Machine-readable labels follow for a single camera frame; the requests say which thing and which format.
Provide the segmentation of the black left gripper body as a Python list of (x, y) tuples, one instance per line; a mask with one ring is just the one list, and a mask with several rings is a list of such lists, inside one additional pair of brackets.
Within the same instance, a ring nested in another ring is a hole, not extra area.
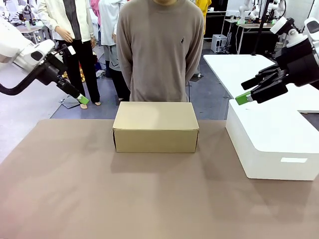
[(40, 65), (40, 73), (37, 75), (37, 80), (46, 86), (51, 82), (58, 84), (66, 70), (67, 67), (64, 63), (54, 54), (49, 53)]

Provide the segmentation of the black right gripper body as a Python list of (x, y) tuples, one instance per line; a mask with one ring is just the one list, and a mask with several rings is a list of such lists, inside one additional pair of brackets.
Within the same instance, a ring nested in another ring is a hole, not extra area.
[(315, 50), (308, 39), (291, 46), (284, 47), (276, 54), (276, 62), (281, 69), (285, 84), (301, 87), (319, 80), (319, 64), (315, 58)]

